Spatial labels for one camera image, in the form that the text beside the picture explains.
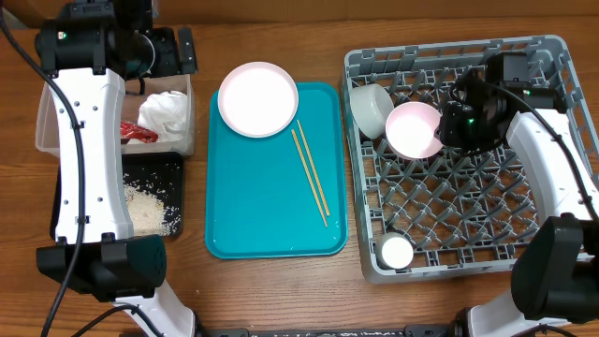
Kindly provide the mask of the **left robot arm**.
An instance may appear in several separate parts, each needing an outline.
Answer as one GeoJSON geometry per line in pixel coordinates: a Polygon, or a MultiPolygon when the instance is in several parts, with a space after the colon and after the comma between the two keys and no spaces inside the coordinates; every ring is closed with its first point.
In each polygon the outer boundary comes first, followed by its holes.
{"type": "Polygon", "coordinates": [[[75,1],[43,23],[36,51],[55,107],[62,197],[38,269],[148,334],[199,335],[197,315],[168,284],[164,241],[134,233],[120,136],[127,81],[197,71],[190,30],[154,27],[149,1],[75,1]]]}

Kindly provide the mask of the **grey bowl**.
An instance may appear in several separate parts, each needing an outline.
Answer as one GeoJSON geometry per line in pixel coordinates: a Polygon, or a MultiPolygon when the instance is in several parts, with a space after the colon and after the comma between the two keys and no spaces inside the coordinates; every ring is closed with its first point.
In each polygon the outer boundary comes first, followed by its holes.
{"type": "Polygon", "coordinates": [[[369,139],[376,139],[385,132],[387,117],[394,105],[383,86],[368,84],[352,90],[350,108],[359,130],[369,139]]]}

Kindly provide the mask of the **small pink bowl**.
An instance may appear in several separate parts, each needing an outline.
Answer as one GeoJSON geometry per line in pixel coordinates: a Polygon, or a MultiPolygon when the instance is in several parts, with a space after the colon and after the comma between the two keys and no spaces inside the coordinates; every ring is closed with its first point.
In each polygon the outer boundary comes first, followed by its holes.
{"type": "Polygon", "coordinates": [[[435,133],[440,120],[439,111],[429,104],[400,104],[387,117],[387,143],[392,152],[403,159],[431,157],[444,147],[435,133]]]}

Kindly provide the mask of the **red snack wrapper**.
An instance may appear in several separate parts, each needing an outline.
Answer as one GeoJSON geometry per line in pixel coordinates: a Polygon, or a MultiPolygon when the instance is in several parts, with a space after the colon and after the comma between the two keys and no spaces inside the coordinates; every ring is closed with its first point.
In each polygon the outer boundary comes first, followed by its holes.
{"type": "Polygon", "coordinates": [[[120,135],[122,144],[127,144],[132,140],[142,143],[153,143],[158,140],[158,135],[152,130],[127,121],[121,121],[120,135]]]}

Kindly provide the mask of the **white napkin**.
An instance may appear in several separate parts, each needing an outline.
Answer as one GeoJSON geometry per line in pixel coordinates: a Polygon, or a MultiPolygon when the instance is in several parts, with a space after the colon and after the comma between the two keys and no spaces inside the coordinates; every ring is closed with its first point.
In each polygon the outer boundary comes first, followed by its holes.
{"type": "Polygon", "coordinates": [[[139,107],[138,125],[160,142],[181,140],[187,125],[187,95],[179,91],[151,94],[139,107]]]}

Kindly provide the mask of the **white cup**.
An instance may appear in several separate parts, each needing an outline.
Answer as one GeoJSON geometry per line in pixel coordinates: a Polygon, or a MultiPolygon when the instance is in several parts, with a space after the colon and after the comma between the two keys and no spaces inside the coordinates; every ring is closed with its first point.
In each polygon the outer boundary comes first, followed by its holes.
{"type": "Polygon", "coordinates": [[[412,244],[399,233],[386,233],[374,246],[378,263],[386,269],[402,270],[413,261],[412,244]]]}

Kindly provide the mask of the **large white plate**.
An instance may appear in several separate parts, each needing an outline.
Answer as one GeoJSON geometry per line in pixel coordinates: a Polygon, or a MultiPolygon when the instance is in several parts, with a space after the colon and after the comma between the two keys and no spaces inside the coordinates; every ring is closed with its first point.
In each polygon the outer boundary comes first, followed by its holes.
{"type": "Polygon", "coordinates": [[[250,62],[223,79],[217,94],[221,118],[236,133],[266,138],[284,130],[299,108],[299,89],[281,67],[250,62]]]}

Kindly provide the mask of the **leftover rice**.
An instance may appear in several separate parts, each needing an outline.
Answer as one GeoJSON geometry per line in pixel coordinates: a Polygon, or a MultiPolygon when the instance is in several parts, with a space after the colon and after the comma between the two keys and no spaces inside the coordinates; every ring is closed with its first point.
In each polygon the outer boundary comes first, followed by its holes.
{"type": "Polygon", "coordinates": [[[156,172],[148,177],[125,173],[124,194],[135,236],[180,234],[182,201],[173,181],[160,178],[156,172]]]}

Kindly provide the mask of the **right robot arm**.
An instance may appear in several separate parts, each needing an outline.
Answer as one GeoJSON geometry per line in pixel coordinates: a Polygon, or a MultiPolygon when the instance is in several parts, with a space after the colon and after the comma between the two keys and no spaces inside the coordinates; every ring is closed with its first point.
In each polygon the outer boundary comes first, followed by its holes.
{"type": "Polygon", "coordinates": [[[444,106],[444,145],[493,147],[502,135],[533,193],[541,227],[496,299],[464,310],[455,336],[530,336],[598,317],[598,189],[552,89],[493,88],[444,106]]]}

